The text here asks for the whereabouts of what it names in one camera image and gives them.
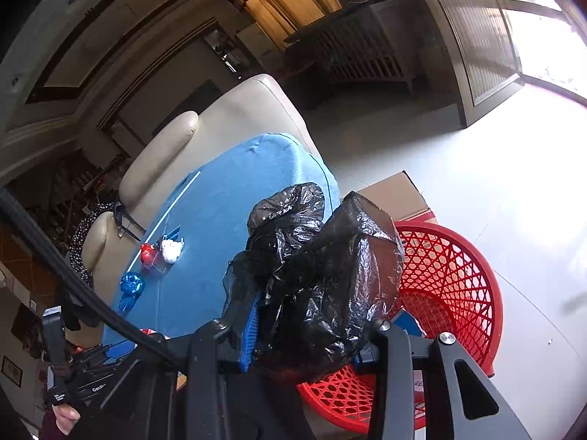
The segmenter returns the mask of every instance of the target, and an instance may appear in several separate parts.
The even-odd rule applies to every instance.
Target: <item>tiled floor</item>
[[[587,402],[587,109],[527,85],[459,128],[454,105],[385,88],[303,114],[341,194],[396,172],[498,273],[494,382],[533,440],[561,439]]]

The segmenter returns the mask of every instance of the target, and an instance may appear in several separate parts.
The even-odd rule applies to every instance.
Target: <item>black hose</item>
[[[105,324],[135,344],[148,348],[187,375],[185,362],[119,316],[81,280],[33,218],[5,187],[0,188],[0,215],[4,215],[4,218],[12,223],[27,245],[51,268],[72,295],[92,309]]]

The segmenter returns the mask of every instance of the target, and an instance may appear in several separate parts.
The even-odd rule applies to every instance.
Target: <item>black plastic bag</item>
[[[403,246],[385,212],[351,192],[322,227],[320,206],[315,184],[257,204],[250,254],[237,255],[225,277],[231,293],[255,279],[262,296],[254,365],[295,384],[335,372],[359,352],[367,325],[393,307],[403,268]],[[235,266],[243,260],[246,269]]]

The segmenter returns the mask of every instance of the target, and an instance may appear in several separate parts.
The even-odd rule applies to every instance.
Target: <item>blue tablecloth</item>
[[[155,242],[181,226],[183,252],[161,279],[145,278],[145,290],[127,320],[138,328],[177,337],[219,317],[225,301],[222,278],[228,262],[245,249],[252,207],[287,186],[304,182],[315,182],[324,191],[326,220],[339,204],[336,180],[322,161],[289,134],[257,136],[190,173],[165,201],[143,240]],[[140,271],[136,255],[127,270]],[[119,301],[117,291],[112,302],[116,311]],[[105,327],[104,344],[121,340]]]

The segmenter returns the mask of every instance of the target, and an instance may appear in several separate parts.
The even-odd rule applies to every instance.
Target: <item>person's hand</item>
[[[57,428],[65,435],[69,435],[69,432],[72,431],[72,428],[79,420],[79,412],[68,404],[53,406],[53,412],[57,420]]]

